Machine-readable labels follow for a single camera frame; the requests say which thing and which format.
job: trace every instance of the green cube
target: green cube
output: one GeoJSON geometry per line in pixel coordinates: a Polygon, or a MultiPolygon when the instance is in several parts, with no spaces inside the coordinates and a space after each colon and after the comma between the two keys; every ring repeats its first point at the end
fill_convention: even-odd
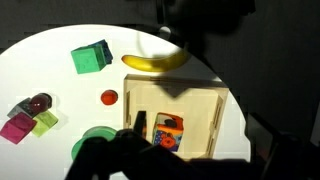
{"type": "Polygon", "coordinates": [[[107,65],[101,45],[80,47],[71,55],[78,74],[98,72],[107,65]]]}
{"type": "Polygon", "coordinates": [[[37,121],[37,124],[32,129],[32,133],[37,137],[42,136],[58,122],[58,118],[55,117],[50,111],[45,111],[38,114],[33,118],[33,120],[37,121]]]}

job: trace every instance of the green disc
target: green disc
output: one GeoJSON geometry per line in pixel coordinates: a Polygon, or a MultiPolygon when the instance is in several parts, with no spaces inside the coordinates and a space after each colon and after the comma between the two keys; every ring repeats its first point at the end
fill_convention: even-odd
{"type": "Polygon", "coordinates": [[[74,160],[82,146],[82,143],[90,138],[90,137],[104,137],[106,140],[111,141],[115,135],[116,135],[117,131],[110,128],[110,127],[106,127],[106,126],[97,126],[97,127],[93,127],[89,130],[87,130],[84,134],[83,137],[76,142],[76,144],[73,146],[72,151],[71,151],[71,157],[74,160]]]}

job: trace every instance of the banana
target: banana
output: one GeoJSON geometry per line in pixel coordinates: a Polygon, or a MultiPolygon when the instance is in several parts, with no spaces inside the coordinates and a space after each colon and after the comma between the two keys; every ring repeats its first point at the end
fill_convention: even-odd
{"type": "Polygon", "coordinates": [[[124,55],[121,60],[128,66],[146,72],[166,72],[176,69],[188,60],[188,53],[180,50],[177,53],[163,58],[144,58],[133,55],[124,55]]]}

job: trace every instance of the white table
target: white table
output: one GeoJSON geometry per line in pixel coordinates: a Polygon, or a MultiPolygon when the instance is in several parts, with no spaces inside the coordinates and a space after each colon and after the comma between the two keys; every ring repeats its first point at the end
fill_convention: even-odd
{"type": "MultiPolygon", "coordinates": [[[[71,148],[94,126],[123,127],[123,79],[127,74],[159,75],[132,69],[121,61],[124,54],[152,57],[168,55],[179,48],[163,39],[132,29],[106,25],[78,25],[48,30],[15,44],[0,55],[0,127],[7,113],[26,97],[39,92],[53,96],[50,111],[60,121],[37,138],[32,133],[18,145],[0,137],[1,179],[64,179],[71,164],[71,148]],[[97,73],[78,75],[70,52],[105,39],[113,62],[97,73]],[[119,94],[112,106],[100,95],[107,89],[119,94]]],[[[202,62],[192,57],[171,77],[221,81],[202,62]]],[[[243,114],[229,93],[214,158],[250,161],[250,142],[244,135],[243,114]]],[[[113,175],[120,178],[121,173],[113,175]]]]}

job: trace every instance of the magenta block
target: magenta block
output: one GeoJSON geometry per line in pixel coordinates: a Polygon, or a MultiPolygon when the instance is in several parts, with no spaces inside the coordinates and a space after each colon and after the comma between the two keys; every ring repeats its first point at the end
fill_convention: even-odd
{"type": "Polygon", "coordinates": [[[0,135],[14,144],[18,144],[34,128],[36,123],[26,114],[19,113],[6,122],[0,135]]]}

